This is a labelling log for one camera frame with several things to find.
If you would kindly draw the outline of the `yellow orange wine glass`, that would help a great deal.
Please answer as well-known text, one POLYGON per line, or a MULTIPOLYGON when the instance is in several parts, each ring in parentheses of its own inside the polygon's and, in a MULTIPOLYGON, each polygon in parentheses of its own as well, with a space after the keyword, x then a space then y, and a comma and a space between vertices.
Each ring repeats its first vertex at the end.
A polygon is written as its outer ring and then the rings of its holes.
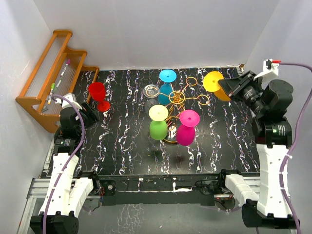
POLYGON ((223 75, 218 71, 209 72, 203 79, 203 87, 207 92, 213 93, 221 101, 230 101, 218 81, 223 80, 223 75))

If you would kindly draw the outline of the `red wine glass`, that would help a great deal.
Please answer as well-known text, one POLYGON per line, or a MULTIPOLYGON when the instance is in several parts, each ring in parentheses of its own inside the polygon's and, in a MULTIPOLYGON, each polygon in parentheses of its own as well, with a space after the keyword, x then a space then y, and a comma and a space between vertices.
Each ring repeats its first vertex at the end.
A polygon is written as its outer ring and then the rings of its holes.
POLYGON ((110 103, 105 100, 106 90, 101 82, 94 82, 88 87, 89 94, 93 100, 97 101, 97 109, 100 112, 106 112, 110 109, 110 103))

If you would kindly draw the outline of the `blue wine glass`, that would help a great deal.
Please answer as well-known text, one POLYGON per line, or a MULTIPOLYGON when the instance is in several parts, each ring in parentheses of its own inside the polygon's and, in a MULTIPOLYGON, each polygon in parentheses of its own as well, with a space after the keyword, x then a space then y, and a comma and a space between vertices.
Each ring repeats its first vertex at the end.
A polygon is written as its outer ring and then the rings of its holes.
POLYGON ((159 104, 166 106, 171 103, 169 100, 169 95, 173 91, 171 83, 176 80, 176 77, 177 75, 175 71, 170 69, 165 69, 160 72, 159 78, 161 81, 164 82, 164 84, 159 89, 160 91, 160 94, 158 95, 159 104))

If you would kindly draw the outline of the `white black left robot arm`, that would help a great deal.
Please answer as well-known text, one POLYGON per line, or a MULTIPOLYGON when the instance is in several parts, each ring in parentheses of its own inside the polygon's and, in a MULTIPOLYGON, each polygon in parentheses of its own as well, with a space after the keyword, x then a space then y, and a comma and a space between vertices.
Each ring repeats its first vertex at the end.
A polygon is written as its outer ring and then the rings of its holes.
POLYGON ((91 172, 73 181, 79 161, 84 130, 99 121, 87 102, 66 104, 60 112, 60 126, 54 134, 53 168, 48 191, 38 215, 30 220, 36 234, 76 234, 78 215, 88 194, 100 191, 101 183, 91 172))

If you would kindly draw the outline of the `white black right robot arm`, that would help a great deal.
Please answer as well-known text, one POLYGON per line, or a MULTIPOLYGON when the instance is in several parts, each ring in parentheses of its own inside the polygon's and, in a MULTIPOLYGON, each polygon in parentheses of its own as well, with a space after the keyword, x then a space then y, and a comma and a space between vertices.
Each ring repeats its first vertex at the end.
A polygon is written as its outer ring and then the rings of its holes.
POLYGON ((253 134, 260 162, 259 192, 246 183, 238 171, 223 169, 217 187, 222 193, 232 192, 241 207, 242 219, 249 228, 295 229, 298 220, 287 203, 288 150, 293 144, 292 127, 285 117, 293 100, 293 86, 273 79, 262 88, 262 78, 248 71, 233 79, 218 81, 222 91, 234 101, 244 102, 254 113, 253 134))

